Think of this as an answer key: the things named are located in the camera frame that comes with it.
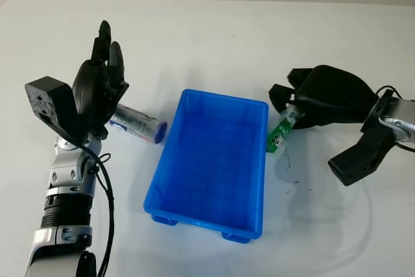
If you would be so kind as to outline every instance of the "blue plastic tray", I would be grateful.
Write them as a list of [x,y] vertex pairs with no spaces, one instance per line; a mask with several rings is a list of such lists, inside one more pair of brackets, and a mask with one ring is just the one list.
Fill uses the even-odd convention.
[[239,243],[259,238],[267,122],[265,102],[184,90],[144,210]]

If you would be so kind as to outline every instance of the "wire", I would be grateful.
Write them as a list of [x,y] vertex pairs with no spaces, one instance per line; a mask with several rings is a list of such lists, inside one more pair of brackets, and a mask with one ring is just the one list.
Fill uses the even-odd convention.
[[393,86],[389,86],[389,85],[386,85],[386,86],[380,87],[380,88],[379,88],[379,90],[377,90],[377,91],[376,91],[376,95],[379,95],[379,93],[380,93],[382,90],[384,90],[384,89],[391,89],[391,90],[393,90],[393,91],[396,93],[397,97],[399,97],[400,99],[402,99],[402,96],[399,94],[399,92],[397,91],[397,89],[396,89],[395,87],[393,87]]
[[396,143],[396,146],[398,146],[400,149],[403,149],[404,151],[415,152],[415,149],[404,144]]
[[75,145],[78,148],[82,149],[84,152],[86,152],[88,155],[90,155],[95,160],[95,162],[97,163],[99,169],[101,169],[102,175],[105,179],[106,187],[104,186],[104,183],[102,183],[102,180],[98,175],[98,172],[96,173],[97,180],[98,180],[99,184],[102,186],[102,188],[104,189],[104,192],[105,192],[105,194],[108,198],[108,207],[109,207],[109,210],[110,210],[110,225],[109,225],[109,229],[108,229],[108,240],[107,240],[107,243],[106,243],[104,258],[102,259],[101,267],[99,269],[98,276],[97,276],[97,277],[104,277],[105,274],[106,274],[106,270],[108,268],[108,263],[110,262],[112,243],[113,243],[113,239],[114,239],[114,227],[115,227],[115,222],[114,222],[114,196],[113,196],[110,176],[108,175],[108,171],[106,170],[106,168],[104,166],[104,163],[107,162],[108,160],[110,160],[111,154],[110,153],[105,153],[105,154],[102,154],[101,156],[98,157],[97,155],[94,154],[93,151],[91,151],[91,149],[89,149],[89,148],[87,148],[83,145],[79,145],[79,144],[73,144],[73,145]]

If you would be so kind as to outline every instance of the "green bottle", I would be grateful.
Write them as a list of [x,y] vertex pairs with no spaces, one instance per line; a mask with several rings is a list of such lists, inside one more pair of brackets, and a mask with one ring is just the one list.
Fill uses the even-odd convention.
[[281,113],[278,126],[267,136],[267,152],[276,152],[303,113],[294,105],[288,104]]

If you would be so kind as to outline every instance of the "robotic hand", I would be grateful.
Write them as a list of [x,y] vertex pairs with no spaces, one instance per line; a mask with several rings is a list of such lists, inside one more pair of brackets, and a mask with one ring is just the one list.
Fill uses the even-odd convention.
[[415,143],[415,101],[402,99],[394,87],[384,86],[374,93],[359,77],[325,65],[293,69],[288,80],[293,89],[275,84],[269,96],[280,113],[287,104],[304,113],[294,128],[363,123],[359,142],[329,160],[344,185],[373,173],[393,146],[415,152],[399,143]]
[[51,77],[25,85],[34,114],[58,133],[44,215],[34,233],[26,277],[96,277],[95,256],[86,251],[92,241],[89,211],[96,178],[110,206],[110,232],[98,273],[99,277],[105,275],[114,231],[113,195],[108,173],[97,155],[101,140],[108,135],[104,124],[127,88],[121,48],[111,42],[106,21],[95,38],[91,60],[81,65],[72,89]]

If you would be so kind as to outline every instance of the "white table surface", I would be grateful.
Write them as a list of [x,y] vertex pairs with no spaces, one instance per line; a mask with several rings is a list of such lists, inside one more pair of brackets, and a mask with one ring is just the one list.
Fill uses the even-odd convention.
[[[294,67],[329,64],[373,88],[415,98],[413,7],[168,0],[8,0],[0,8],[0,276],[23,276],[54,160],[55,133],[32,114],[24,84],[72,84],[107,19],[123,49],[122,103],[172,121],[185,88],[259,99]],[[270,104],[270,125],[278,114]],[[163,145],[110,128],[103,152],[115,195],[108,276],[414,276],[414,155],[393,149],[344,187],[327,161],[359,125],[293,132],[288,159],[267,155],[263,236],[247,245],[143,211]],[[93,246],[101,263],[108,208],[97,188]]]

